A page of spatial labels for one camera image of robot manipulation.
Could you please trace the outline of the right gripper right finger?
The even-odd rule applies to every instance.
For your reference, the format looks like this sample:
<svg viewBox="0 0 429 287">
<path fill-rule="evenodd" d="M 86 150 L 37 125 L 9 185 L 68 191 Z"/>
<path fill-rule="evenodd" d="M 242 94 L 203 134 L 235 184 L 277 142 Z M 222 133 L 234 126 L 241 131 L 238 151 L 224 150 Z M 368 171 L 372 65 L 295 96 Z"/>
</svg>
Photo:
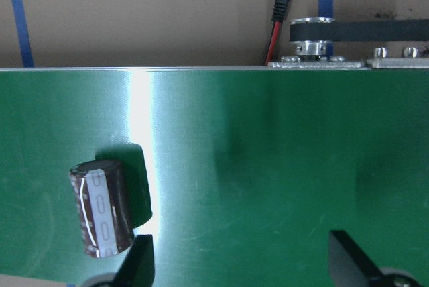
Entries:
<svg viewBox="0 0 429 287">
<path fill-rule="evenodd" d="M 346 231 L 328 234 L 328 270 L 334 286 L 381 286 L 383 274 Z"/>
</svg>

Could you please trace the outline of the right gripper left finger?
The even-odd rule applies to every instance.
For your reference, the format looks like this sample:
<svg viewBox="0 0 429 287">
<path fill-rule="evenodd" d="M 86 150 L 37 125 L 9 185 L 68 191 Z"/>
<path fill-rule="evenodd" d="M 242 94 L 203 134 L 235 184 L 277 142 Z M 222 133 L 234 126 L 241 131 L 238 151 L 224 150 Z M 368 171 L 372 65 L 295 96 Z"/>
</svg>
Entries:
<svg viewBox="0 0 429 287">
<path fill-rule="evenodd" d="M 152 235 L 138 235 L 113 278 L 114 286 L 152 286 L 155 277 Z"/>
</svg>

